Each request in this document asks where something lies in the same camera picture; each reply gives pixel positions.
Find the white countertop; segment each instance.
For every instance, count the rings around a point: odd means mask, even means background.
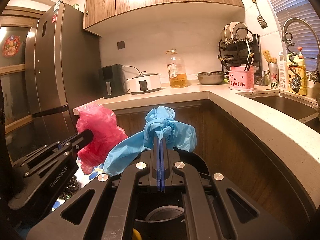
[[[264,91],[267,88],[255,86],[255,91]],[[147,94],[101,98],[94,103],[117,110],[210,99],[264,142],[293,172],[318,207],[320,205],[320,134],[286,114],[237,93],[242,91],[230,90],[229,84],[213,86],[192,84],[178,89],[164,87],[160,91]],[[316,104],[312,98],[295,96]]]

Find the fruit sticker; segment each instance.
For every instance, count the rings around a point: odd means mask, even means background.
[[[18,53],[20,44],[20,36],[10,35],[4,41],[2,56],[13,57]]]

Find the faucet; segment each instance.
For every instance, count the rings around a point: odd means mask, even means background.
[[[292,34],[287,32],[289,25],[294,22],[302,23],[303,25],[307,26],[309,28],[309,30],[312,32],[312,34],[314,35],[314,37],[316,38],[317,45],[318,45],[318,51],[319,51],[319,54],[317,56],[317,64],[318,64],[318,62],[320,62],[320,40],[319,40],[319,37],[316,34],[315,30],[310,26],[310,24],[300,18],[290,18],[290,19],[286,20],[286,22],[283,25],[282,41],[287,44],[287,50],[291,53],[289,60],[292,62],[292,64],[289,65],[289,68],[295,75],[295,78],[293,78],[290,82],[290,88],[294,92],[298,93],[301,88],[301,78],[302,77],[300,75],[298,75],[293,68],[291,68],[291,67],[299,66],[299,64],[297,64],[294,61],[294,57],[297,56],[298,54],[294,53],[293,51],[291,51],[289,49],[289,47],[296,45],[296,43],[292,41],[292,39],[293,39]],[[318,66],[316,67],[315,71],[310,73],[310,76],[308,76],[308,80],[313,81],[313,82],[320,82],[320,74],[319,74]]]

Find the kitchen sink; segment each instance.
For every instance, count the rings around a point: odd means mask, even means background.
[[[266,106],[270,106],[320,133],[320,120],[318,118],[319,106],[317,104],[279,91],[239,93],[239,95],[250,98]]]

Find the metal bolt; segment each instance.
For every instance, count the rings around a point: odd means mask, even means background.
[[[105,174],[105,173],[102,173],[102,174],[100,174],[98,176],[98,180],[101,181],[101,182],[104,182],[104,181],[106,181],[108,179],[109,179],[109,176],[108,176],[108,174]]]
[[[136,164],[136,167],[137,167],[139,170],[144,169],[146,166],[147,166],[147,165],[146,165],[145,163],[143,163],[143,162]]]
[[[224,176],[221,173],[215,173],[213,175],[215,180],[223,180]]]
[[[176,166],[176,168],[178,168],[178,169],[182,169],[182,168],[184,168],[184,166],[186,166],[183,162],[176,162],[175,164],[174,164],[174,166]]]

